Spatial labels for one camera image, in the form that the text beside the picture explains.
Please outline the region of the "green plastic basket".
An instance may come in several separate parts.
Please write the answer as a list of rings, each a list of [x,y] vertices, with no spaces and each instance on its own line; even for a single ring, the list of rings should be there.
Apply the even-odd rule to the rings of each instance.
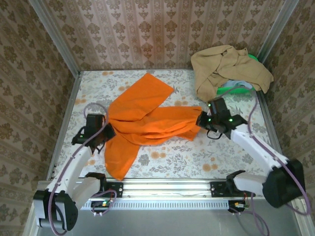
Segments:
[[[246,65],[241,64],[238,66],[228,66],[227,68],[223,69],[223,72],[219,73],[214,73],[213,74],[213,81],[212,84],[214,87],[217,88],[216,94],[224,94],[224,93],[232,93],[232,94],[237,94],[237,93],[247,93],[254,88],[249,89],[247,87],[233,87],[233,88],[222,88],[221,86],[226,83],[228,80],[239,80],[239,81],[248,81],[249,76],[245,75],[245,72],[241,72],[241,70],[245,70]]]

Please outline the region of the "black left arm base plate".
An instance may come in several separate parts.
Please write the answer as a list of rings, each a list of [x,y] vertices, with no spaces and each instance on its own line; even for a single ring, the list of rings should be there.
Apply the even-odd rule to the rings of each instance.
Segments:
[[[123,197],[124,184],[122,182],[107,182],[104,190],[115,190],[117,192],[117,198]]]

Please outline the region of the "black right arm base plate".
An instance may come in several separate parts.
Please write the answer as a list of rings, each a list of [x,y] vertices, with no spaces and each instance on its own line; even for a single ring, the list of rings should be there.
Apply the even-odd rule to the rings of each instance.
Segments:
[[[211,196],[218,197],[232,197],[230,190],[225,181],[212,181],[210,182]]]

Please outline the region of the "light blue cloth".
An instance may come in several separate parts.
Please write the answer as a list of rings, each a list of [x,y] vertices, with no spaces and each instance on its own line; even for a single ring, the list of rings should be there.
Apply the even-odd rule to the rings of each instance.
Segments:
[[[228,80],[221,87],[222,88],[247,87],[249,89],[253,88],[252,84],[250,84],[246,81],[239,81],[239,80]]]

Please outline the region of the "grey metal panel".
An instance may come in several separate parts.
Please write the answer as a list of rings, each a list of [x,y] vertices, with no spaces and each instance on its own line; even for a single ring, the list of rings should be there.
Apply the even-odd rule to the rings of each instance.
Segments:
[[[249,214],[221,210],[113,210],[79,214],[65,236],[261,236]]]

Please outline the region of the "aluminium table edge rail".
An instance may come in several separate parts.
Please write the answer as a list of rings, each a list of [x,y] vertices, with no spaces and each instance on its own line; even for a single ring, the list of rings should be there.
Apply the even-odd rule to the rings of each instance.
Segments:
[[[281,146],[280,146],[280,143],[279,143],[272,119],[271,119],[271,115],[270,115],[270,112],[269,112],[269,109],[268,109],[268,106],[264,97],[264,93],[262,91],[257,91],[256,94],[257,94],[257,98],[260,104],[262,115],[266,124],[266,129],[268,132],[271,147],[273,147],[274,150],[282,154],[283,152],[282,152],[282,149],[281,149]]]
[[[73,84],[73,87],[71,90],[69,101],[68,101],[68,104],[67,104],[67,107],[66,107],[66,110],[64,113],[64,118],[63,118],[63,122],[61,125],[61,129],[60,129],[60,132],[59,132],[59,135],[57,138],[57,142],[56,142],[55,149],[54,149],[54,152],[52,155],[51,163],[50,163],[48,173],[46,176],[46,180],[51,180],[52,176],[54,175],[54,169],[55,169],[56,163],[57,163],[59,156],[60,156],[60,152],[61,152],[61,149],[63,146],[64,138],[65,138],[67,127],[68,127],[68,124],[70,121],[70,117],[71,117],[71,113],[72,113],[73,106],[75,103],[75,99],[77,97],[77,93],[79,91],[79,87],[81,84],[81,80],[82,80],[82,72],[79,72],[78,76],[75,78],[75,81],[74,81],[74,84]]]

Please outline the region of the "beige trousers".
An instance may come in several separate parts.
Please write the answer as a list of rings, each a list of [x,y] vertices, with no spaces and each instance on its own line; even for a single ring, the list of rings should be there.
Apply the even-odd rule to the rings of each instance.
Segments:
[[[211,47],[191,56],[196,96],[207,102],[216,97],[218,88],[228,82],[245,82],[266,93],[274,81],[271,72],[249,56],[246,48],[231,45]]]

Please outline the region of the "aluminium mounting rail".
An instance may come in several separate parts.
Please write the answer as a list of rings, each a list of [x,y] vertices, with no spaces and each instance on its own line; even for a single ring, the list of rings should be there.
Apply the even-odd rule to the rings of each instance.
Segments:
[[[236,189],[235,184],[228,179],[126,179],[123,197],[132,199],[179,199],[179,198],[212,198],[210,182],[225,181],[232,197],[219,197],[225,199],[240,199],[245,194],[251,193],[262,196],[262,184],[246,182],[241,189]],[[37,185],[38,191],[48,190],[51,192],[56,186],[55,193],[67,193],[70,198],[77,202],[80,199],[110,199],[117,197],[115,190],[104,190],[107,182],[119,182],[113,178],[97,179],[95,177],[69,178],[61,181],[54,178],[51,181],[40,181]]]

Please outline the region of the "floral patterned table cover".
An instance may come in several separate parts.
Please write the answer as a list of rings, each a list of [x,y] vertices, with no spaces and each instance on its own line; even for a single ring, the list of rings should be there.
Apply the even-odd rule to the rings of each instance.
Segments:
[[[72,154],[71,140],[86,122],[84,113],[102,113],[145,73],[145,70],[82,72],[55,174]],[[151,70],[150,73],[174,89],[164,106],[200,106],[206,109],[206,104],[194,94],[192,70]],[[257,94],[227,94],[224,99],[233,115],[250,118],[253,133],[271,145]],[[259,163],[239,145],[226,137],[209,139],[206,133],[200,130],[193,141],[175,137],[162,145],[141,147],[126,178],[225,178],[237,170],[256,175],[264,173]]]

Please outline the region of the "aluminium frame post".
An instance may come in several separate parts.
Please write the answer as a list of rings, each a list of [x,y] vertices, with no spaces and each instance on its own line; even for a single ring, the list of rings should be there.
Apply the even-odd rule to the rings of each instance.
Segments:
[[[271,53],[272,48],[275,46],[281,32],[287,24],[290,16],[296,8],[299,0],[285,0],[284,4],[278,13],[261,49],[258,52],[257,59],[264,64],[267,57]]]
[[[57,21],[54,19],[53,14],[49,12],[49,8],[44,0],[29,0],[37,16],[45,27],[46,31],[50,35],[57,50],[64,59],[69,71],[73,77],[77,79],[80,74],[80,68],[75,61],[75,58],[67,45],[66,40],[63,38],[62,30],[57,25]]]

